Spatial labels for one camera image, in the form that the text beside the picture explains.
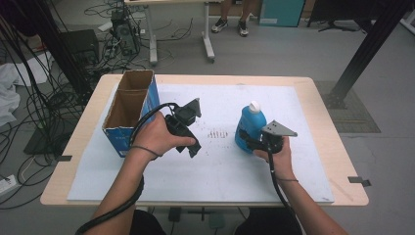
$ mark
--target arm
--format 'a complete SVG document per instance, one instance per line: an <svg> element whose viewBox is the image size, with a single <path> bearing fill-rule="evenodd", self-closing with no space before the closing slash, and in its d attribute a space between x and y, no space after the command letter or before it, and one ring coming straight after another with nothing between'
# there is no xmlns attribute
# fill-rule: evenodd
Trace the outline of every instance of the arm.
<svg viewBox="0 0 415 235"><path fill-rule="evenodd" d="M254 153L267 161L268 155L259 150ZM291 149L289 137L284 137L284 146L280 153L273 155L275 176L283 189L291 206L297 214L306 234L347 234L340 225L326 214L296 181L291 164Z"/></svg>
<svg viewBox="0 0 415 235"><path fill-rule="evenodd" d="M196 140L191 137L179 137L171 135L165 125L163 115L158 112L152 122L146 124L134 140L134 145L139 145L152 150L160 155L176 146L190 146ZM115 181L93 214L93 218L111 211L127 201L137 189L147 164L156 156L142 149L131 149L125 157ZM135 206L101 223L86 234L129 234L132 216Z"/></svg>

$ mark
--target blue bottle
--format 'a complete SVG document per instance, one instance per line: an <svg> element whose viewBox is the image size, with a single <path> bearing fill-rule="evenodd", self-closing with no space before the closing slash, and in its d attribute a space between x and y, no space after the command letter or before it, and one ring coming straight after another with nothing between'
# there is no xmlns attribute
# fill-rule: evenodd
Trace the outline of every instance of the blue bottle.
<svg viewBox="0 0 415 235"><path fill-rule="evenodd" d="M247 147L247 143L239 136L239 130L243 129L248 132L252 139L259 140L260 130L266 125L265 115L260 110L257 101L252 101L248 106L242 109L241 119L235 132L236 144L245 152L251 154L253 151Z"/></svg>

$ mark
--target hand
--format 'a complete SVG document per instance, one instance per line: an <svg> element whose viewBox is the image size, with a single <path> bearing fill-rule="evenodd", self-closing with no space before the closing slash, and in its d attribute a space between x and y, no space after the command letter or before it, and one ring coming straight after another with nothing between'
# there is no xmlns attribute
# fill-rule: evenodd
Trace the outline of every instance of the hand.
<svg viewBox="0 0 415 235"><path fill-rule="evenodd" d="M254 150L254 154L268 162L268 154L261 150ZM283 149L273 155L275 176L277 179L295 179L291 164L290 138L283 136Z"/></svg>
<svg viewBox="0 0 415 235"><path fill-rule="evenodd" d="M145 147L157 154L163 155L171 148L177 146L191 146L196 143L192 137L181 137L172 135L165 124L164 116L161 112L155 114L155 119L147 123L138 132L133 145Z"/></svg>

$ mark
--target desk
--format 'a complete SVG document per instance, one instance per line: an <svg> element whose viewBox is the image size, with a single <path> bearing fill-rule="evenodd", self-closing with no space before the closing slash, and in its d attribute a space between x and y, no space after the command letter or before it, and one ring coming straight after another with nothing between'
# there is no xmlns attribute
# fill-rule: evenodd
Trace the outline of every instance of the desk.
<svg viewBox="0 0 415 235"><path fill-rule="evenodd" d="M208 26L208 0L125 0L125 5L144 5L144 13L147 18L147 28L150 34L150 64L155 66L158 62L157 57L157 40L156 36L153 34L152 27L152 15L150 11L150 5L152 4L176 4L176 3L204 3L205 4L205 31L202 31L202 39L205 43L205 48L207 50L207 57L214 62L214 53L213 48L211 47L210 38L208 37L209 26Z"/></svg>
<svg viewBox="0 0 415 235"><path fill-rule="evenodd" d="M75 178L82 153L92 136L94 127L107 104L113 87L120 81L121 77L121 74L107 74L101 78L64 151L64 155L70 155L72 159L70 162L58 163L56 166L40 199L42 204L59 206L98 204L97 202L68 201L67 196ZM369 200L362 185L348 182L348 176L357 176L355 169L314 82L310 78L156 74L156 79L158 84L244 83L250 85L294 86L335 198L335 202L327 206L365 206L368 204Z"/></svg>

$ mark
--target cardboard box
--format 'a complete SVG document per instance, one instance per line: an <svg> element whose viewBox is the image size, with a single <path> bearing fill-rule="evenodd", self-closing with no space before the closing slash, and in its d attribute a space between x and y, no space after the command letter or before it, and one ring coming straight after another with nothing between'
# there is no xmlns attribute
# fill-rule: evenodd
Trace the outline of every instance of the cardboard box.
<svg viewBox="0 0 415 235"><path fill-rule="evenodd" d="M304 0L263 0L259 25L298 26Z"/></svg>
<svg viewBox="0 0 415 235"><path fill-rule="evenodd" d="M120 157L128 153L129 138L139 118L159 104L152 70L129 70L124 73L103 124L104 133Z"/></svg>

